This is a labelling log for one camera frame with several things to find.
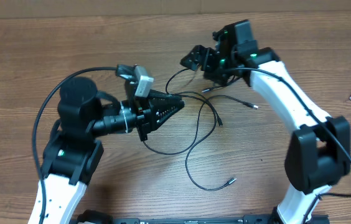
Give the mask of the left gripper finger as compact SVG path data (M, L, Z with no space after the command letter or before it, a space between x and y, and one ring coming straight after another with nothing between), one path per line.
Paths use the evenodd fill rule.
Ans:
M150 100L151 130L161 127L172 115L176 114L185 106L182 100L166 100L154 98Z
M156 99L162 99L162 100L181 100L182 99L181 96L163 93L157 90L150 90L147 98L148 99L156 98Z

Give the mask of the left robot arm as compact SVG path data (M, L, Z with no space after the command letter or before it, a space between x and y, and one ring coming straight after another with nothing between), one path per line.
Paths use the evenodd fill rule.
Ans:
M98 167L104 149L99 137L136 129L141 141L184 107L179 96L126 82L127 100L97 89L93 80L75 77L61 83L59 119L52 128L43 161L37 163L38 192L29 223L70 223Z

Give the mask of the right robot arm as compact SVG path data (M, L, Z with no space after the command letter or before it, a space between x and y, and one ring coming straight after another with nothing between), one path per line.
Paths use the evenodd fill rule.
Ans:
M213 33L215 48L196 45L180 64L204 71L204 78L220 86L230 77L244 79L274 109L291 140L284 168L290 186L268 223L328 223L313 216L319 200L349 174L350 125L318 107L295 83L273 49L259 48L248 20Z

